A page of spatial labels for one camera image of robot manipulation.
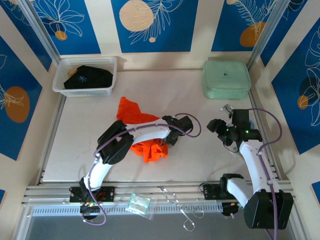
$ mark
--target mint green box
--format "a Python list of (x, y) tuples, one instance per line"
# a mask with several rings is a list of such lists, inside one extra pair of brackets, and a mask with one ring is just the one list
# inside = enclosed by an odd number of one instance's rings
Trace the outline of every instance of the mint green box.
[(242, 61), (208, 60), (202, 75), (203, 94), (209, 99), (244, 99), (251, 88)]

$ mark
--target white plastic basket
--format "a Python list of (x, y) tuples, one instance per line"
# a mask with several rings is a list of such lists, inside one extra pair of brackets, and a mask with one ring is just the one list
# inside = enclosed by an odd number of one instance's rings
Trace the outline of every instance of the white plastic basket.
[[(65, 89), (64, 82), (69, 78), (69, 70), (85, 65), (108, 70), (113, 74), (112, 85), (103, 88)], [(117, 75), (117, 59), (114, 56), (87, 56), (63, 58), (54, 75), (52, 90), (66, 97), (110, 95)]]

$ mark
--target white table surface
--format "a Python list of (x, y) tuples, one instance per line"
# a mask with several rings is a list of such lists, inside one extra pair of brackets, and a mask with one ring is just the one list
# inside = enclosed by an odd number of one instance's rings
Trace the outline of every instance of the white table surface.
[[(212, 119), (228, 121), (228, 114), (221, 111), (225, 104), (250, 108), (249, 97), (208, 99), (203, 95), (201, 76), (201, 70), (124, 71), (117, 73), (111, 96), (67, 98), (43, 181), (73, 182), (87, 174), (97, 139), (116, 121), (122, 96), (138, 103), (141, 112), (158, 117), (193, 114), (202, 124), (202, 134), (179, 137), (176, 145), (169, 147), (168, 157), (157, 162), (144, 163), (142, 156), (130, 150), (105, 181), (206, 181), (219, 180), (225, 173), (239, 173), (250, 180), (246, 163), (206, 128)], [(252, 112), (250, 118), (255, 122)], [(193, 134), (198, 130), (194, 122)]]

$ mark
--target purple cable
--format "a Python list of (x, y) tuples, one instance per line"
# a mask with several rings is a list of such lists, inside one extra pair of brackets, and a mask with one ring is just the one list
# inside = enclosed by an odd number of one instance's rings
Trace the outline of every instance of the purple cable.
[(187, 135), (188, 137), (191, 137), (191, 138), (197, 138), (197, 137), (201, 134), (201, 130), (202, 130), (201, 124), (200, 124), (199, 120), (198, 120), (195, 116), (193, 116), (193, 115), (191, 115), (191, 114), (189, 114), (189, 113), (179, 113), (179, 114), (176, 114), (175, 116), (179, 116), (179, 115), (188, 115), (188, 116), (192, 117), (193, 119), (195, 119), (196, 122), (199, 124), (199, 133), (196, 134), (196, 135), (190, 135), (189, 133), (183, 131), (182, 129), (180, 129), (180, 128), (176, 127), (176, 126), (169, 125), (169, 124), (164, 124), (164, 123), (159, 123), (159, 124), (155, 124), (155, 123), (153, 123), (153, 124), (146, 124), (146, 125), (138, 126), (137, 128), (134, 128), (134, 127), (133, 127), (133, 128), (130, 128), (130, 129), (128, 129), (128, 130), (124, 130), (124, 131), (118, 133), (117, 135), (113, 136), (113, 137), (110, 138), (108, 141), (106, 141), (104, 144), (102, 144), (102, 145), (94, 152), (93, 156), (95, 157), (95, 161), (94, 161), (92, 167), (91, 167), (90, 170), (89, 170), (89, 173), (88, 173), (88, 182), (87, 182), (87, 184), (88, 184), (88, 191), (89, 191), (89, 193), (90, 193), (91, 198), (93, 199), (93, 201), (95, 202), (95, 204), (98, 206), (98, 208), (100, 209), (100, 211), (103, 213), (103, 222), (101, 222), (101, 223), (94, 223), (94, 222), (87, 221), (87, 220), (85, 219), (85, 213), (82, 213), (82, 218), (83, 218), (83, 221), (84, 221), (85, 223), (90, 224), (90, 225), (93, 225), (93, 226), (102, 226), (102, 225), (104, 225), (104, 224), (106, 223), (106, 221), (107, 221), (106, 212), (105, 212), (105, 210), (101, 207), (101, 205), (98, 203), (98, 201), (97, 201), (97, 199), (95, 198), (95, 196), (93, 195), (92, 190), (91, 190), (91, 186), (90, 186), (91, 173), (92, 173), (92, 171), (94, 170), (95, 166), (98, 164), (98, 161), (99, 161), (99, 159), (98, 159), (98, 157), (97, 157), (97, 154), (98, 154), (104, 147), (106, 147), (108, 144), (110, 144), (113, 140), (115, 140), (116, 138), (122, 136), (123, 134), (129, 133), (129, 132), (132, 132), (132, 131), (136, 131), (136, 130), (139, 130), (139, 129), (150, 128), (150, 127), (160, 126), (160, 127), (174, 128), (174, 129), (180, 131), (183, 135)]
[[(265, 176), (266, 176), (266, 179), (268, 181), (271, 180), (271, 177), (269, 176), (269, 173), (268, 173), (268, 170), (267, 170), (267, 167), (265, 165), (265, 162), (262, 158), (262, 154), (261, 154), (261, 150), (263, 148), (265, 148), (266, 146), (268, 145), (271, 145), (271, 144), (274, 144), (276, 142), (278, 142), (281, 138), (282, 138), (282, 134), (283, 134), (283, 130), (282, 130), (282, 126), (281, 126), (281, 123), (280, 121), (277, 119), (277, 117), (275, 115), (273, 115), (271, 112), (265, 110), (265, 109), (262, 109), (262, 108), (250, 108), (248, 109), (249, 111), (250, 110), (253, 110), (253, 111), (262, 111), (262, 112), (265, 112), (267, 114), (269, 114), (271, 117), (274, 118), (274, 120), (276, 121), (276, 123), (278, 124), (279, 126), (279, 130), (280, 130), (280, 133), (279, 133), (279, 136), (276, 140), (273, 140), (273, 141), (269, 141), (269, 142), (266, 142), (264, 143), (258, 150), (258, 157), (259, 157), (259, 160), (261, 162), (261, 165), (262, 165), (262, 168), (263, 168), (263, 171), (265, 173)], [(276, 194), (275, 194), (275, 189), (274, 189), (274, 186), (272, 184), (269, 185), (270, 186), (270, 190), (271, 190), (271, 194), (272, 194), (272, 202), (273, 202), (273, 220), (274, 220), (274, 236), (273, 236), (273, 240), (278, 240), (278, 208), (277, 208), (277, 199), (276, 199)], [(270, 232), (266, 229), (265, 230), (268, 234), (268, 236), (270, 237), (270, 239), (272, 239), (271, 237), (271, 234)]]

